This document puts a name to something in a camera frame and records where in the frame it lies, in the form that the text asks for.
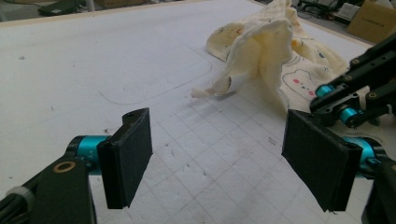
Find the crumpled cloth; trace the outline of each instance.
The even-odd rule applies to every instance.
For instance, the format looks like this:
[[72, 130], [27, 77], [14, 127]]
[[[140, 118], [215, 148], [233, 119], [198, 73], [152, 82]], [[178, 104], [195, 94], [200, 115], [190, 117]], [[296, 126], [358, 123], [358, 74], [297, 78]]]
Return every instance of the crumpled cloth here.
[[[225, 69], [211, 87], [194, 88], [191, 96], [221, 96], [237, 90], [248, 78], [261, 78], [285, 111], [310, 112], [316, 88], [345, 73], [348, 64], [310, 37], [290, 6], [290, 0], [274, 0], [261, 11], [215, 31], [206, 46], [226, 63]], [[371, 137], [380, 144], [385, 141], [381, 128], [367, 122], [357, 130], [344, 124], [332, 130], [343, 136]]]

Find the cloth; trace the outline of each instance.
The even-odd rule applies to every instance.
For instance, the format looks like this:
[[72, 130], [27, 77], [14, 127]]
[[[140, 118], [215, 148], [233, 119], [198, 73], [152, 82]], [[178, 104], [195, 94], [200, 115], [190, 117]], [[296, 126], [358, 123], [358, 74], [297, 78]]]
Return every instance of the cloth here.
[[[302, 28], [290, 0], [275, 0], [261, 11], [220, 27], [207, 39], [208, 51], [226, 62], [206, 90], [192, 89], [196, 98], [224, 95], [248, 78], [262, 79], [285, 111], [310, 112], [316, 88], [347, 70], [347, 62], [311, 38]], [[363, 124], [357, 130], [343, 124], [332, 128], [344, 136], [372, 137], [385, 144], [381, 128]]]

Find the cardboard box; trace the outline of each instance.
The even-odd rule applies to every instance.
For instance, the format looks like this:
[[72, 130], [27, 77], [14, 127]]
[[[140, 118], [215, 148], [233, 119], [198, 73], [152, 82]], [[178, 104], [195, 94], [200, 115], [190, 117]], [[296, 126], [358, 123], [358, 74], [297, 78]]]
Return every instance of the cardboard box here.
[[147, 3], [148, 0], [94, 0], [101, 7], [126, 7]]
[[396, 10], [365, 1], [346, 29], [350, 34], [378, 43], [396, 31]]

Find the table surface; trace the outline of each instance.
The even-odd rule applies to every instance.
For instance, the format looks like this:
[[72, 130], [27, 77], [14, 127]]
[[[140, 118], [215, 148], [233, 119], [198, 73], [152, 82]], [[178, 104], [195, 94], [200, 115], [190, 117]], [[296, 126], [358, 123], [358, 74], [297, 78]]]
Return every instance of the table surface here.
[[[285, 112], [261, 83], [191, 99], [224, 63], [210, 34], [262, 5], [183, 1], [0, 23], [0, 195], [63, 155], [75, 136], [113, 134], [149, 107], [154, 154], [131, 208], [99, 223], [360, 223], [371, 182], [357, 179], [348, 209], [323, 213], [280, 156]], [[346, 60], [369, 46], [304, 22]]]

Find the white table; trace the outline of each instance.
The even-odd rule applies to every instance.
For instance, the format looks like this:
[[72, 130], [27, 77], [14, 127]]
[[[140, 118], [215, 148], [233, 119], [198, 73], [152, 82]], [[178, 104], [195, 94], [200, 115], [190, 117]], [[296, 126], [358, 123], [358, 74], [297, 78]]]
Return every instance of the white table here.
[[[80, 134], [113, 134], [126, 112], [149, 107], [154, 155], [130, 209], [99, 223], [360, 223], [370, 182], [355, 181], [346, 213], [322, 213], [280, 156], [285, 113], [258, 83], [191, 99], [224, 63], [205, 42], [262, 5], [183, 1], [0, 23], [0, 195], [63, 155]], [[346, 60], [368, 46], [305, 30]]]

